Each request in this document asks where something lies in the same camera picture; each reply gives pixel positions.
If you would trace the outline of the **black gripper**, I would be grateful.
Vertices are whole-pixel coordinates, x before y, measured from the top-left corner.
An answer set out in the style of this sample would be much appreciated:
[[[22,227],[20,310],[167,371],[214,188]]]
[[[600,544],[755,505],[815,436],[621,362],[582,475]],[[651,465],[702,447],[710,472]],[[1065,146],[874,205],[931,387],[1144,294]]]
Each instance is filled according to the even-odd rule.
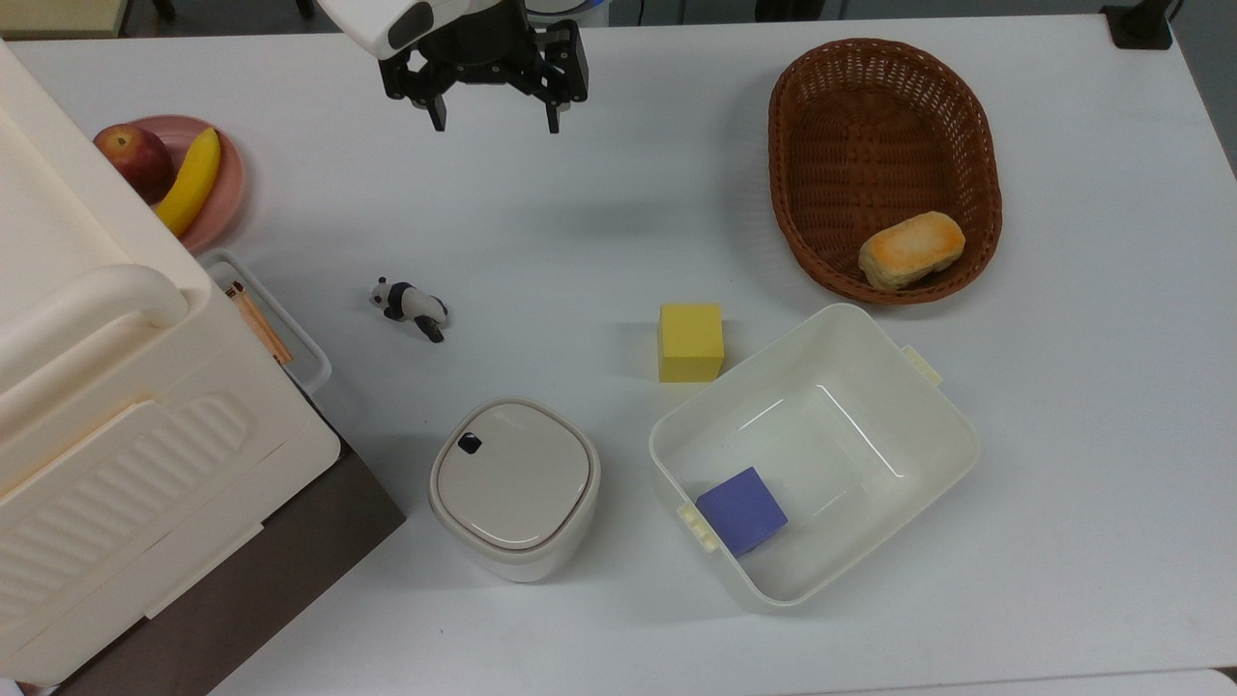
[[[383,91],[424,111],[437,132],[447,131],[445,93],[456,82],[508,84],[546,106],[548,131],[562,132],[562,114],[586,103],[590,70],[575,19],[531,28],[524,2],[496,1],[461,14],[417,43],[426,59],[411,70],[411,51],[377,62]]]

